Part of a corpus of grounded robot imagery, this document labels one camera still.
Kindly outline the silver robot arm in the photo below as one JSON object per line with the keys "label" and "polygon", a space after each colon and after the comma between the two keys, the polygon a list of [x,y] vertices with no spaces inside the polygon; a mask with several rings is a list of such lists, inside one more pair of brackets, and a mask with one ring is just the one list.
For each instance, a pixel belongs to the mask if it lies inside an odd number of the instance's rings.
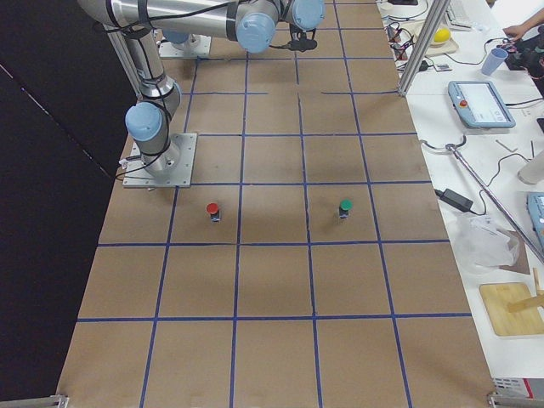
{"label": "silver robot arm", "polygon": [[289,25],[286,49],[316,48],[315,30],[325,18],[322,1],[81,1],[94,29],[108,35],[131,80],[138,103],[125,116],[138,146],[133,171],[166,179],[182,150],[170,133],[181,100],[179,85],[163,59],[196,59],[209,54],[214,37],[238,43],[250,54],[271,48],[276,27]]}
{"label": "silver robot arm", "polygon": [[174,48],[189,51],[197,47],[201,42],[201,37],[199,35],[191,34],[188,32],[178,32],[178,31],[166,31],[162,32],[163,38],[171,43]]}

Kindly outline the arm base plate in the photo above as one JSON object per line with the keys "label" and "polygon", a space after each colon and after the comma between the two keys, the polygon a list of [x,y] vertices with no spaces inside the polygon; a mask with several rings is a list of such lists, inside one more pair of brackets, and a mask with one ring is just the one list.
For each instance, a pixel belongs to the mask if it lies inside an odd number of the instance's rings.
{"label": "arm base plate", "polygon": [[164,60],[194,60],[206,59],[211,48],[210,37],[191,35],[184,43],[167,42],[161,40],[159,55]]}
{"label": "arm base plate", "polygon": [[133,142],[131,156],[137,159],[127,163],[127,174],[122,176],[125,188],[188,188],[196,154],[196,133],[173,133],[170,145],[158,159],[146,156],[141,161],[139,147]]}

